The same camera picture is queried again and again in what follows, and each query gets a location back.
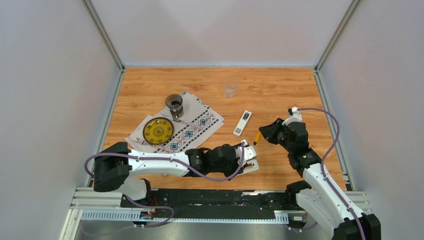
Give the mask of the yellow handled screwdriver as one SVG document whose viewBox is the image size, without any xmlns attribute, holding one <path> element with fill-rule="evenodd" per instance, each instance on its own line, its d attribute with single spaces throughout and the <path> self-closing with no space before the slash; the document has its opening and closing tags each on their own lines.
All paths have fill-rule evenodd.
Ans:
<svg viewBox="0 0 424 240">
<path fill-rule="evenodd" d="M 253 145 L 255 146 L 258 142 L 259 142 L 259 140 L 261 139 L 261 137 L 262 137 L 262 133 L 259 131 L 258 133 L 257 133 L 257 135 L 255 136 L 255 139 L 254 139 L 254 141 L 253 141 Z"/>
</svg>

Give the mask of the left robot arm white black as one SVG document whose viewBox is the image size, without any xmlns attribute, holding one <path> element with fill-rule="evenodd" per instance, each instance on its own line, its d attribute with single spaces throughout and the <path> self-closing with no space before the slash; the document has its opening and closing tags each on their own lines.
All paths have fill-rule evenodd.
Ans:
<svg viewBox="0 0 424 240">
<path fill-rule="evenodd" d="M 134 200 L 140 207 L 153 201 L 150 183 L 141 175 L 172 175 L 204 178 L 213 182 L 210 173 L 220 173 L 221 181 L 259 170 L 257 153 L 246 140 L 236 145 L 224 144 L 209 148 L 192 148 L 175 153 L 153 153 L 129 149 L 121 141 L 88 158 L 94 161 L 95 192 L 118 192 Z"/>
</svg>

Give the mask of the white remote battery bay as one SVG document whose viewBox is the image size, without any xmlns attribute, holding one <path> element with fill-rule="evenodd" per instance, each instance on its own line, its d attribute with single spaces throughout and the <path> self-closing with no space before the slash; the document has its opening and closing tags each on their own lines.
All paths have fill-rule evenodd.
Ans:
<svg viewBox="0 0 424 240">
<path fill-rule="evenodd" d="M 260 169 L 259 164 L 255 159 L 249 160 L 241 167 L 237 175 L 240 176 L 240 175 L 248 174 L 248 173 L 257 171 L 259 169 Z"/>
</svg>

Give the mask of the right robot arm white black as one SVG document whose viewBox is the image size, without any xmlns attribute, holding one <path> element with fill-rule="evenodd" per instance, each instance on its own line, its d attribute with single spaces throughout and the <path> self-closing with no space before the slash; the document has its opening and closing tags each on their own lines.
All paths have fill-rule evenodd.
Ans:
<svg viewBox="0 0 424 240">
<path fill-rule="evenodd" d="M 309 146 L 309 134 L 303 122 L 284 123 L 277 119 L 259 132 L 269 143 L 288 152 L 291 167 L 303 178 L 287 185 L 286 205 L 304 209 L 332 240 L 380 240 L 381 222 L 375 214 L 366 214 L 331 177 L 323 160 Z"/>
</svg>

